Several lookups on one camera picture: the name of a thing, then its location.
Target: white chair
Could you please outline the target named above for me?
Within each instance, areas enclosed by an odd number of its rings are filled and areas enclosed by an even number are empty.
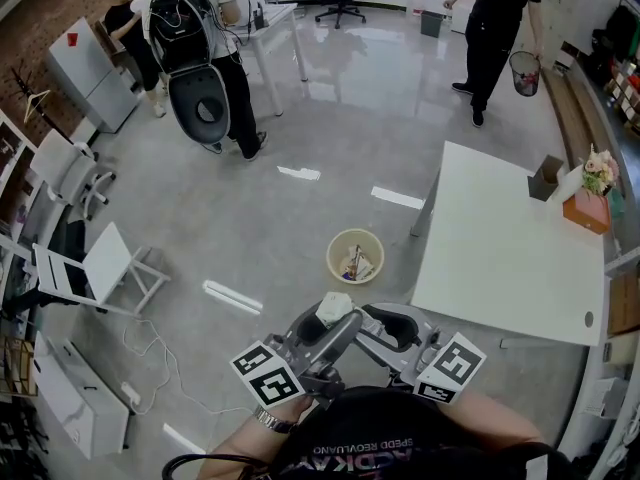
[[[38,269],[38,290],[49,295],[124,315],[136,316],[158,291],[162,283],[171,280],[166,274],[142,263],[151,248],[132,246],[129,240],[122,237],[113,222],[102,232],[82,263],[38,244],[33,244],[33,248]],[[76,295],[73,292],[69,282],[69,272],[72,268],[84,272],[91,287],[91,297]],[[140,272],[145,272],[155,278],[150,288],[145,284]],[[116,287],[123,283],[127,273],[133,276],[142,292],[142,300],[133,309],[114,306],[107,302]]]
[[[95,197],[102,204],[109,200],[98,190],[107,180],[115,180],[109,171],[98,173],[96,155],[84,142],[71,144],[51,130],[38,147],[31,169],[48,185],[49,197],[58,203],[82,205],[82,216],[91,220],[89,205]]]

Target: wire mesh trash can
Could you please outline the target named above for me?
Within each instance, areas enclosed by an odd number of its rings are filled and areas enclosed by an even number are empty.
[[[516,52],[509,59],[513,86],[518,94],[533,96],[540,82],[540,61],[529,52]]]
[[[440,37],[440,26],[444,19],[443,14],[437,12],[422,11],[420,18],[420,33],[425,36]]]

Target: tiled floor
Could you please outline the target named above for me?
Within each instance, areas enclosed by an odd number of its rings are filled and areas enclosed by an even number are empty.
[[[269,147],[245,163],[235,146],[215,156],[181,132],[172,112],[151,117],[146,102],[116,136],[96,144],[119,177],[111,203],[89,226],[88,244],[110,221],[164,253],[173,280],[143,316],[180,361],[185,391],[212,410],[253,403],[227,361],[252,338],[283,331],[293,317],[328,290],[345,290],[325,265],[331,238],[350,227],[373,231],[387,253],[370,285],[350,287],[358,303],[406,302],[424,248],[408,230],[417,211],[376,199],[374,186],[424,197],[434,180],[445,140],[535,169],[547,154],[564,158],[557,121],[541,86],[533,98],[516,94],[504,71],[486,112],[486,124],[471,124],[469,98],[449,88],[465,76],[462,35],[443,30],[422,36],[403,12],[365,9],[367,24],[346,17],[341,30],[331,20],[316,24],[309,8],[299,20],[309,82],[298,80],[285,31],[268,55],[285,108],[271,115],[267,92],[253,59],[246,59],[259,127]],[[278,167],[321,172],[317,181],[282,174]],[[213,279],[260,301],[260,319],[205,295]],[[129,382],[150,402],[164,378],[164,356],[155,345],[141,359],[121,344],[126,317],[92,310],[47,308],[50,333],[70,332],[89,363],[114,389]],[[509,333],[433,315],[458,329],[488,355],[474,379],[477,389],[530,417],[553,442],[570,410],[583,349],[569,345],[501,350]],[[146,332],[131,332],[138,349]],[[383,384],[386,372],[358,350],[340,363],[351,385]],[[40,412],[52,440],[48,463],[54,478],[157,479],[180,450],[163,437],[169,424],[200,447],[224,438],[243,413],[219,417],[182,397],[174,376],[146,416],[135,416],[131,448],[119,456],[86,461],[53,420]]]

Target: person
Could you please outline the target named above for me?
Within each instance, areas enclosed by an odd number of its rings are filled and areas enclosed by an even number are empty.
[[[451,9],[457,0],[445,0]],[[476,127],[484,124],[483,112],[498,82],[513,43],[516,39],[522,9],[528,4],[529,19],[535,46],[533,54],[542,54],[542,18],[540,0],[476,0],[465,31],[467,38],[467,80],[454,83],[458,92],[471,94],[472,122]]]
[[[258,459],[283,480],[578,478],[531,422],[468,389],[454,404],[436,405],[401,389],[352,388],[284,433],[310,404],[299,397],[269,409],[275,425],[253,416],[212,453]],[[234,480],[250,473],[245,467],[207,459],[198,480]],[[545,474],[530,477],[533,468]]]
[[[142,84],[153,111],[157,117],[162,117],[167,111],[158,100],[156,85],[159,78],[162,78],[164,93],[167,95],[169,77],[160,69],[149,43],[144,39],[141,13],[134,13],[130,5],[131,0],[115,0],[104,17],[104,24],[111,38],[120,41],[133,57],[142,74]]]
[[[237,142],[242,155],[249,162],[253,161],[261,149],[267,145],[267,132],[256,129],[256,119],[251,106],[251,93],[247,75],[242,67],[242,59],[232,40],[227,25],[237,23],[241,17],[237,0],[209,0],[215,9],[213,18],[216,22],[216,39],[211,55],[211,64],[220,71],[229,102],[230,128],[229,138]],[[144,23],[148,23],[148,5],[143,11]],[[144,27],[148,40],[148,27]],[[214,153],[222,153],[220,143],[210,146]]]

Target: bracelet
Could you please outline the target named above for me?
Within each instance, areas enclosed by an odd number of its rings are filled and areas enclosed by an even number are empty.
[[[278,434],[291,434],[291,432],[298,428],[297,423],[289,423],[288,421],[279,420],[275,416],[271,416],[271,414],[260,406],[258,406],[253,415],[265,427],[277,432]]]

